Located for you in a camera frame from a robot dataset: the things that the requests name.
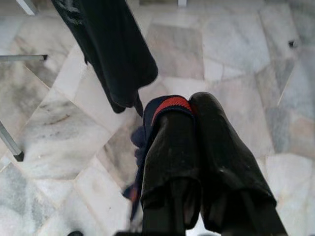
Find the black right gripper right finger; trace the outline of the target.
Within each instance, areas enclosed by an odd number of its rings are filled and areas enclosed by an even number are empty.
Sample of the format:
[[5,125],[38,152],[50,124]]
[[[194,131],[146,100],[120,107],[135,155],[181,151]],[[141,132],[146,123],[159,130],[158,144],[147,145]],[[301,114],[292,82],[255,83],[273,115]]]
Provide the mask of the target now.
[[219,101],[198,92],[189,103],[200,151],[205,228],[223,236],[286,235],[276,199],[258,163]]

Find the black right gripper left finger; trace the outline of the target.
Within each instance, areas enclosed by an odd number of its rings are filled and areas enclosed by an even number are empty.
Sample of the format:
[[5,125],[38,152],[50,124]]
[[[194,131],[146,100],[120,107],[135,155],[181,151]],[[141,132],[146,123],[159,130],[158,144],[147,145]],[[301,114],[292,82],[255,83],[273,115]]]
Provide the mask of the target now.
[[196,225],[201,205],[193,118],[183,112],[165,113],[157,120],[154,135],[144,165],[142,231],[184,236]]

